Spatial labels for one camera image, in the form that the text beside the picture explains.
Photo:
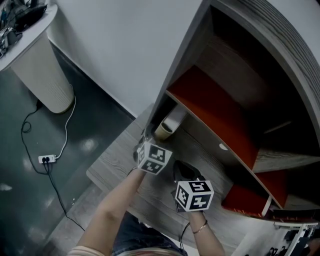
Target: sleeve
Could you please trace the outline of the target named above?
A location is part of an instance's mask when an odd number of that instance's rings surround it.
[[[105,256],[101,252],[85,246],[74,247],[67,256]]]

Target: electrical outlet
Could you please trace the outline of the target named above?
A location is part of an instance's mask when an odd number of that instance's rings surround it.
[[[49,155],[40,155],[38,157],[39,163],[43,164],[42,158],[49,158],[49,163],[54,163],[56,161],[56,155],[55,154],[49,154]]]

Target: blue denim shorts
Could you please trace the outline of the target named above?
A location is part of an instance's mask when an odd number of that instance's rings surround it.
[[[112,256],[143,248],[162,248],[188,256],[185,250],[178,248],[169,238],[139,223],[136,217],[126,212],[113,244]]]

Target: person's right arm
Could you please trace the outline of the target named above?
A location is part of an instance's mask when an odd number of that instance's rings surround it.
[[[188,212],[192,232],[197,232],[206,222],[204,214],[200,211]],[[225,256],[225,250],[209,227],[209,224],[194,234],[196,247],[200,256]]]

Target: table pedestal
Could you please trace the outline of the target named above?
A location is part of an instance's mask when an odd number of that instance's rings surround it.
[[[11,68],[53,113],[63,113],[74,101],[73,89],[56,59],[47,33],[44,32]]]

